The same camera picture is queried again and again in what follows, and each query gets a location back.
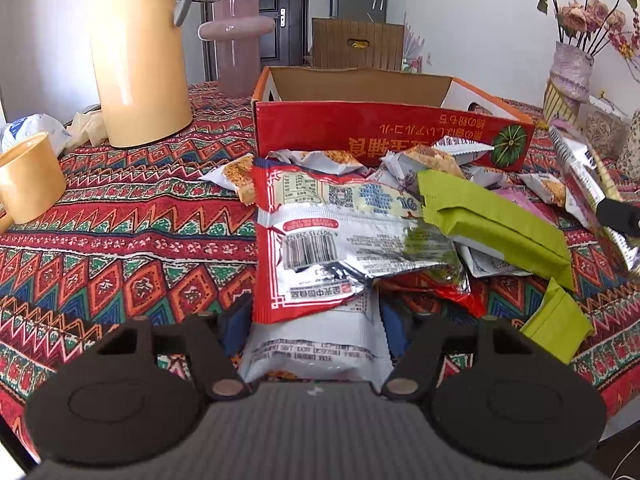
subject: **green snack packet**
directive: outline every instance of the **green snack packet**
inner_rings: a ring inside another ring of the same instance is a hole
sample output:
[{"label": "green snack packet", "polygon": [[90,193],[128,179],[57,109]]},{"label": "green snack packet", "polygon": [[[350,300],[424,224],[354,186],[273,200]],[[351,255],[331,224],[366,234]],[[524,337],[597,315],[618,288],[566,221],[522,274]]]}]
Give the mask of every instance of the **green snack packet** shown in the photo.
[{"label": "green snack packet", "polygon": [[560,229],[473,182],[441,171],[421,171],[418,183],[424,221],[445,236],[574,290],[571,254]]},{"label": "green snack packet", "polygon": [[552,278],[542,305],[520,331],[569,364],[584,339],[593,333],[593,326],[580,306]]}]

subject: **pumpkin illustration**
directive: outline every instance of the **pumpkin illustration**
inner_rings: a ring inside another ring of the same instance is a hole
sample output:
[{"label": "pumpkin illustration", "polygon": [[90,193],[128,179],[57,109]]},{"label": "pumpkin illustration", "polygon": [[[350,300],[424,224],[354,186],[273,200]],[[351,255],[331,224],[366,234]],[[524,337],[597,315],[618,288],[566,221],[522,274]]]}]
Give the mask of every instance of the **pumpkin illustration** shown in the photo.
[{"label": "pumpkin illustration", "polygon": [[522,126],[512,124],[503,128],[495,137],[491,162],[496,168],[506,168],[522,156],[527,145],[527,133]]}]

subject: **patterned tablecloth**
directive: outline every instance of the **patterned tablecloth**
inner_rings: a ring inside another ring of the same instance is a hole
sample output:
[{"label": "patterned tablecloth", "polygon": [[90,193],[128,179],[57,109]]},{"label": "patterned tablecloth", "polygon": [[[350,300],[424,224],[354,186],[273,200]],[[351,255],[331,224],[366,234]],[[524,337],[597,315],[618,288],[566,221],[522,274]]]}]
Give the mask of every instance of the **patterned tablecloth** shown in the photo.
[{"label": "patterned tablecloth", "polygon": [[[83,147],[63,157],[68,191],[60,202],[0,236],[0,414],[29,447],[23,420],[29,394],[114,324],[142,314],[158,324],[180,322],[192,312],[228,308],[254,286],[254,210],[234,193],[198,181],[254,150],[250,105],[220,98],[213,84],[194,86],[191,99],[193,123],[169,139],[131,150]],[[536,108],[520,107],[539,116]],[[558,174],[543,130],[526,171]],[[614,177],[634,199],[640,186],[615,170]],[[640,385],[640,290],[615,275],[570,216],[546,212],[572,248],[575,298],[596,330],[573,366],[598,387],[613,415]],[[522,320],[546,289],[535,277],[480,286],[490,314]],[[428,296],[404,300],[473,322]],[[184,374],[180,359],[161,364]],[[464,365],[463,358],[448,364]]]}]

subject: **purple vase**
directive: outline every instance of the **purple vase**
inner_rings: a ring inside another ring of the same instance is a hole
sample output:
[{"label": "purple vase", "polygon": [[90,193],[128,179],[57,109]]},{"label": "purple vase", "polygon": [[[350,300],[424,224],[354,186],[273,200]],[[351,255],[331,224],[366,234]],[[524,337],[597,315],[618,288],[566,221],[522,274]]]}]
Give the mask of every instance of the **purple vase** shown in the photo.
[{"label": "purple vase", "polygon": [[218,87],[226,97],[248,97],[260,77],[259,38],[275,27],[260,15],[260,0],[220,0],[213,4],[213,21],[198,35],[216,42]]}]

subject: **glass vase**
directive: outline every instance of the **glass vase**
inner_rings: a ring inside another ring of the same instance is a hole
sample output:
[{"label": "glass vase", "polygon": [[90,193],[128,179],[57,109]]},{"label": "glass vase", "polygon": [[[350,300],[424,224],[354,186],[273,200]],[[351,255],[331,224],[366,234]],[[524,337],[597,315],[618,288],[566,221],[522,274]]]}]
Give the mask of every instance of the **glass vase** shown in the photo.
[{"label": "glass vase", "polygon": [[198,35],[215,41],[218,88],[229,98],[249,97],[260,77],[260,36],[275,27],[260,15],[260,0],[220,0],[213,3],[213,21]]},{"label": "glass vase", "polygon": [[589,101],[592,72],[593,57],[574,45],[556,43],[543,107],[547,123],[560,117],[577,124],[580,105]]}]

